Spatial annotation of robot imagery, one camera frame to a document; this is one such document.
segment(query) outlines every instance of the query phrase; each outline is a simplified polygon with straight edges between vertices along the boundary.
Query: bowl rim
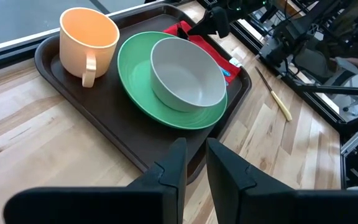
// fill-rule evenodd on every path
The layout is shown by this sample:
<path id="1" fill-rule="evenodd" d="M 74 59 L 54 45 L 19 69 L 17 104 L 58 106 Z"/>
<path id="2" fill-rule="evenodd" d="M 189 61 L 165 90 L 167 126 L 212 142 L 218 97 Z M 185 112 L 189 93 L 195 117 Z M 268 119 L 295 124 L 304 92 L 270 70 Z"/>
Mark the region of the bowl rim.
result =
<path id="1" fill-rule="evenodd" d="M 181 39 L 181 38 L 178 38 L 178 37 L 167 37 L 167 38 L 164 38 L 164 39 L 162 39 L 162 40 L 159 40 L 157 43 L 155 43 L 154 46 L 153 46 L 153 48 L 152 48 L 152 51 L 151 51 L 151 53 L 150 53 L 150 64 L 151 64 L 151 67 L 152 67 L 152 69 L 153 69 L 154 75 L 157 77 L 157 79 L 159 80 L 159 82 L 160 82 L 160 83 L 164 86 L 164 88 L 165 88 L 166 90 L 168 90 L 173 96 L 175 96 L 176 98 L 178 98 L 178 99 L 181 100 L 182 102 L 188 103 L 188 104 L 191 105 L 191 106 L 196 106 L 196 107 L 200 107 L 200 108 L 207 108 L 207 107 L 215 106 L 215 105 L 217 105 L 218 103 L 220 103 L 220 102 L 223 100 L 223 98 L 225 97 L 225 95 L 226 95 L 226 83 L 225 83 L 225 79 L 224 79 L 224 75 L 223 75 L 223 74 L 222 74 L 222 80 L 223 80 L 223 82 L 222 82 L 222 84 L 223 84 L 222 95 L 219 97 L 219 100 L 218 100 L 217 102 L 212 103 L 212 104 L 209 104 L 209 105 L 206 105 L 206 104 L 200 105 L 200 104 L 195 104 L 195 103 L 189 102 L 189 101 L 187 101 L 187 100 L 185 100 L 185 99 L 179 97 L 179 96 L 178 96 L 177 94 L 175 94 L 174 92 L 172 92 L 171 89 L 169 89 L 169 88 L 164 84 L 164 82 L 161 80 L 161 78 L 159 77 L 157 71 L 156 71 L 155 68 L 154 68 L 153 54 L 154 54 L 154 50 L 155 50 L 156 46 L 158 46 L 159 43 L 164 42 L 164 41 L 168 41 L 168 40 L 171 40 L 171 39 L 175 39 L 175 40 L 178 40 L 178 41 L 182 41 L 182 42 L 184 42 L 184 43 L 186 43 L 186 44 L 191 44 L 191 45 L 195 46 L 197 49 L 202 50 L 202 51 L 213 61 L 213 63 L 216 65 L 216 67 L 218 68 L 218 70 L 219 70 L 219 71 L 221 72 L 221 74 L 222 74 L 222 71 L 221 71 L 221 69 L 220 69 L 220 66 L 219 66 L 218 63 L 215 61 L 215 59 L 212 58 L 212 56 L 210 56 L 209 53 L 207 53 L 207 51 L 205 51 L 204 49 L 202 49 L 202 48 L 199 47 L 198 45 L 196 45 L 196 44 L 190 42 L 189 40 L 184 40 L 184 39 Z"/>

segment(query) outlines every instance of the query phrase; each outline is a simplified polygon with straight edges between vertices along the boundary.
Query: mug handle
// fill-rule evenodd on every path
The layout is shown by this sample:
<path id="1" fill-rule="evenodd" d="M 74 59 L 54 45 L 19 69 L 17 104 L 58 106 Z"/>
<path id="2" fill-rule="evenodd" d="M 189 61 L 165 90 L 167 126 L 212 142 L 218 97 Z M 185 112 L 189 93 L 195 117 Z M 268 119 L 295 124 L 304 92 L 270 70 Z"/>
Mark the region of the mug handle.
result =
<path id="1" fill-rule="evenodd" d="M 96 57 L 94 54 L 86 55 L 86 68 L 82 74 L 82 86 L 91 88 L 96 76 Z"/>

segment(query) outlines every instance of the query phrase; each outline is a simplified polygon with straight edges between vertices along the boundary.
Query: bowl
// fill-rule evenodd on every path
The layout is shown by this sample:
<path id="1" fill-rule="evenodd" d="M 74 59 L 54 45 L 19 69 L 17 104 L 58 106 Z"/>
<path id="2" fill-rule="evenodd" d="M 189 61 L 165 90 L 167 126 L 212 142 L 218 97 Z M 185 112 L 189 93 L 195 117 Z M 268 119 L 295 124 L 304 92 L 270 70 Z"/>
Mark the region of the bowl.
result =
<path id="1" fill-rule="evenodd" d="M 190 112 L 211 107 L 226 94 L 219 65 L 190 41 L 162 39 L 153 46 L 150 61 L 152 89 L 172 109 Z"/>

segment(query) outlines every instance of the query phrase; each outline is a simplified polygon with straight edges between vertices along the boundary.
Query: wooden handle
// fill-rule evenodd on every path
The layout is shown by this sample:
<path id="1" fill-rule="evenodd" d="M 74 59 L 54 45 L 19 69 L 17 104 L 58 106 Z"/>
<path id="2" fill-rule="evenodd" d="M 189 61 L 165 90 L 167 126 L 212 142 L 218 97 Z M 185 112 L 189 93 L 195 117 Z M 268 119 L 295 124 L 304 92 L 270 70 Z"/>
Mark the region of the wooden handle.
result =
<path id="1" fill-rule="evenodd" d="M 283 104 L 283 102 L 278 98 L 278 96 L 276 95 L 276 93 L 274 91 L 270 92 L 274 98 L 274 100 L 277 102 L 278 106 L 280 107 L 281 111 L 283 112 L 285 118 L 287 119 L 287 121 L 292 121 L 292 116 L 290 111 L 285 107 L 285 105 Z"/>
<path id="2" fill-rule="evenodd" d="M 86 56 L 86 70 L 82 74 L 82 86 L 91 88 L 96 76 L 96 58 L 93 54 Z"/>

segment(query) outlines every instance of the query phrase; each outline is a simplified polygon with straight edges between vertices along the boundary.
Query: wooden table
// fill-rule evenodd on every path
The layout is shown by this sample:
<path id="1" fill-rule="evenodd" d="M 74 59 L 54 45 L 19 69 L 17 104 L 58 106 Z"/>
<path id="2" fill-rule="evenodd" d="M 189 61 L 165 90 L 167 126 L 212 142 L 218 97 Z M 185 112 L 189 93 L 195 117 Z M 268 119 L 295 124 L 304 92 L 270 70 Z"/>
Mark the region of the wooden table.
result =
<path id="1" fill-rule="evenodd" d="M 198 21 L 204 9 L 180 7 Z M 339 135 L 233 35 L 216 40 L 238 59 L 253 87 L 221 139 L 253 165 L 296 189 L 339 189 Z M 253 67 L 289 107 L 287 123 Z M 0 223 L 18 191 L 37 186 L 124 186 L 140 176 L 113 144 L 27 60 L 0 70 Z M 187 187 L 184 223 L 217 223 L 206 170 Z"/>

